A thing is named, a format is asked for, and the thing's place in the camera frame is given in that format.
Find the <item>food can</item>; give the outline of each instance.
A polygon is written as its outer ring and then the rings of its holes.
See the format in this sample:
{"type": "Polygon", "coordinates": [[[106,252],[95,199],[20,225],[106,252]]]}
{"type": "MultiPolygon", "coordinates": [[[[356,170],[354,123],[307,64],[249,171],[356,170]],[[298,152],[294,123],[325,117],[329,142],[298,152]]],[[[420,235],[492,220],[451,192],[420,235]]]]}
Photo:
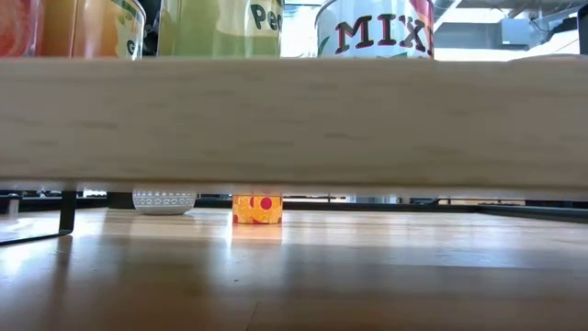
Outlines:
{"type": "Polygon", "coordinates": [[[0,0],[0,57],[40,54],[42,0],[0,0]]]}
{"type": "Polygon", "coordinates": [[[51,0],[41,55],[139,59],[144,25],[137,0],[51,0]]]}
{"type": "Polygon", "coordinates": [[[316,17],[319,57],[433,59],[431,0],[331,0],[316,17]]]}
{"type": "Polygon", "coordinates": [[[279,56],[284,0],[162,0],[158,55],[279,56]]]}

